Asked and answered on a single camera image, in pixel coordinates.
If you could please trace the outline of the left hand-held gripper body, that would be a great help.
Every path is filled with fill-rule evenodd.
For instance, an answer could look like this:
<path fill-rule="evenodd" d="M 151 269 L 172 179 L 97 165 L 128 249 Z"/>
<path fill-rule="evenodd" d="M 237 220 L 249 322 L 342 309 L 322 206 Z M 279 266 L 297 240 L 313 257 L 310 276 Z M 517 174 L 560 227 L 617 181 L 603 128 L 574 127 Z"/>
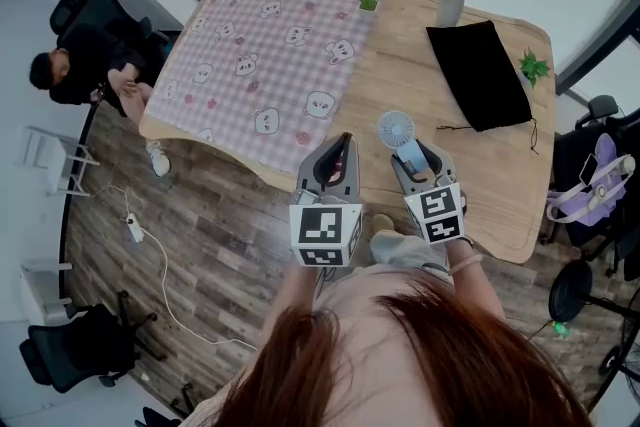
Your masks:
<path fill-rule="evenodd" d="M 303 267 L 348 267 L 363 228 L 363 205 L 300 189 L 289 207 L 290 245 Z"/>

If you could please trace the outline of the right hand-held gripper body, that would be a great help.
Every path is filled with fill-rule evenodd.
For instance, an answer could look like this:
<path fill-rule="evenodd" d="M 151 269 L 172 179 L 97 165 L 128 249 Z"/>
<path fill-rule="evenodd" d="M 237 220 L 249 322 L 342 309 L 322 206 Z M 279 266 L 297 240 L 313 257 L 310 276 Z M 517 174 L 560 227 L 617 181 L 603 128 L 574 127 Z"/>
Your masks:
<path fill-rule="evenodd" d="M 466 195 L 457 177 L 423 181 L 423 191 L 405 196 L 406 209 L 416 229 L 429 245 L 465 236 Z"/>

